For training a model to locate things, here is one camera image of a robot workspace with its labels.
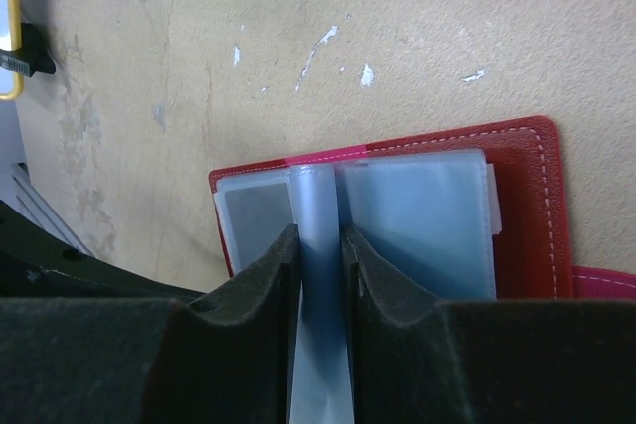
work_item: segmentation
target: white stitching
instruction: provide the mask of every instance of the white stitching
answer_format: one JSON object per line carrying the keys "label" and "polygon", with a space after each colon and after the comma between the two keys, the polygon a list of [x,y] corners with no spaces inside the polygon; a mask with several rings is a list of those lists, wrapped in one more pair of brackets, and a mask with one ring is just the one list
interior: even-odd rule
{"label": "white stitching", "polygon": [[607,278],[588,277],[586,275],[574,275],[574,278],[581,278],[583,280],[598,280],[600,282],[613,283],[614,285],[625,285],[626,287],[636,288],[636,285],[632,285],[631,283],[617,282],[616,280],[609,280]]}
{"label": "white stitching", "polygon": [[548,178],[547,178],[547,171],[546,171],[546,156],[544,155],[544,146],[542,144],[542,139],[541,136],[539,135],[539,133],[533,129],[530,128],[528,126],[520,126],[519,128],[508,128],[508,129],[500,129],[500,130],[494,130],[494,131],[483,131],[481,133],[470,133],[470,134],[463,134],[461,136],[451,136],[449,138],[442,138],[442,139],[431,139],[428,141],[414,141],[412,143],[408,143],[408,144],[404,144],[404,145],[396,145],[396,146],[389,146],[389,147],[385,147],[385,148],[376,148],[376,149],[370,149],[370,150],[365,150],[365,151],[356,151],[354,153],[346,153],[346,154],[335,154],[333,156],[325,156],[325,157],[321,157],[321,158],[316,158],[316,159],[312,159],[310,161],[297,161],[294,163],[290,163],[290,164],[281,164],[281,165],[276,165],[276,166],[269,166],[266,168],[254,168],[254,169],[247,169],[247,170],[243,170],[243,171],[234,171],[231,173],[220,173],[220,174],[213,174],[212,175],[212,179],[216,180],[218,178],[221,177],[225,177],[225,176],[232,176],[235,174],[244,174],[244,173],[252,173],[255,171],[266,171],[268,169],[281,169],[283,167],[286,166],[293,166],[296,164],[310,164],[310,163],[317,163],[320,161],[327,161],[327,160],[331,160],[331,159],[338,159],[338,158],[346,158],[346,157],[351,157],[351,156],[357,156],[360,154],[366,154],[366,153],[374,153],[377,151],[387,151],[387,150],[392,150],[392,149],[400,149],[400,148],[410,148],[413,146],[419,146],[419,145],[424,145],[424,144],[432,144],[432,143],[437,143],[438,141],[450,141],[451,139],[465,139],[465,138],[474,138],[476,136],[488,136],[489,134],[497,134],[497,133],[508,133],[508,132],[512,132],[512,131],[529,131],[532,134],[535,135],[535,139],[537,140],[537,149],[539,151],[539,158],[541,160],[541,174],[542,174],[542,181],[544,183],[544,185],[546,185],[544,187],[544,203],[546,204],[546,217],[548,219],[548,230],[551,232],[548,235],[548,244],[550,246],[550,253],[548,254],[548,258],[550,260],[550,266],[552,269],[552,274],[553,274],[553,295],[554,298],[558,298],[558,288],[557,288],[557,267],[555,266],[555,256],[553,254],[554,250],[555,250],[555,245],[553,243],[553,237],[552,237],[552,229],[553,229],[553,222],[552,222],[552,214],[551,214],[551,206],[550,206],[550,191],[548,190]]}

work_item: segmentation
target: yellow frame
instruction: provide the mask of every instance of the yellow frame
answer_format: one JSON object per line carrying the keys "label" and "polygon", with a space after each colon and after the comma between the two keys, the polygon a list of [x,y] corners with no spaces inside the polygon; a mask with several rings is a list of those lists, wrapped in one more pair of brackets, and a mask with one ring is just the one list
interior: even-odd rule
{"label": "yellow frame", "polygon": [[[22,47],[22,27],[20,26],[20,0],[8,0],[9,4],[9,32],[11,33],[11,50]],[[0,99],[15,99],[22,94],[24,79],[20,74],[13,73],[13,91],[0,94]]]}

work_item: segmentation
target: table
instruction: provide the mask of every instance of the table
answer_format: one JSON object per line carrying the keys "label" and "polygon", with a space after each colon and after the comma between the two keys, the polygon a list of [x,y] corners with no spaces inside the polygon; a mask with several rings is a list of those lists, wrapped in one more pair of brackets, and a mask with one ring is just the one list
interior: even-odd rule
{"label": "table", "polygon": [[212,168],[545,114],[575,263],[636,272],[636,0],[23,0],[32,181],[99,258],[226,278]]}

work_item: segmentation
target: beige table surface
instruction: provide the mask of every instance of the beige table surface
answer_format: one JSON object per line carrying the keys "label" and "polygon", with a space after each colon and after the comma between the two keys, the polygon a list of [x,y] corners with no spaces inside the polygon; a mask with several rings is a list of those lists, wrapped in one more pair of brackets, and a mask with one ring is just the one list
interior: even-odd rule
{"label": "beige table surface", "polygon": [[212,168],[545,114],[576,263],[636,272],[636,0],[22,5],[60,64],[18,100],[32,180],[99,258],[209,290]]}

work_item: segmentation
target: pink strip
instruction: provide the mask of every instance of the pink strip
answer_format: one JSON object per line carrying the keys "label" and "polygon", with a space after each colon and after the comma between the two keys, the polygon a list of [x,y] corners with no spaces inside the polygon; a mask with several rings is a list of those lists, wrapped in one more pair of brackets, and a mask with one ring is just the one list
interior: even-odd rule
{"label": "pink strip", "polygon": [[303,154],[285,158],[287,166],[294,164],[328,163],[332,161],[346,161],[348,159],[360,159],[367,157],[367,147],[363,145],[351,146],[350,148],[332,149],[320,153]]}
{"label": "pink strip", "polygon": [[578,298],[635,298],[636,275],[591,267],[572,267]]}

